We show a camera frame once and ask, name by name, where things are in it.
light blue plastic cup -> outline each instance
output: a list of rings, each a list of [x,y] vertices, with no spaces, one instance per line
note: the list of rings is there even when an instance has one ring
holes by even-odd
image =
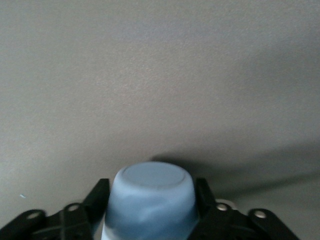
[[[101,240],[185,240],[197,222],[190,174],[173,164],[142,162],[115,176]]]

gray surface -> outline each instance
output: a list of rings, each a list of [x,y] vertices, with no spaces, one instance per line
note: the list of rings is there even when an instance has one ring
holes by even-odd
[[[318,0],[3,0],[0,61],[0,226],[157,156],[319,237]]]

gray wall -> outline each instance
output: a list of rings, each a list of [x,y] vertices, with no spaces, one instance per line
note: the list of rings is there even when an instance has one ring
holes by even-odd
[[[0,226],[160,160],[317,239],[319,79],[318,0],[3,0]]]

screw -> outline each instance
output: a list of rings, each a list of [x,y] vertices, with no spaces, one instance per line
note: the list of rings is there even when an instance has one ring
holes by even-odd
[[[227,211],[228,210],[227,206],[224,204],[221,204],[221,203],[218,204],[218,206],[216,206],[216,208],[219,209],[220,211]]]
[[[260,219],[265,219],[267,217],[263,211],[255,211],[254,215]]]

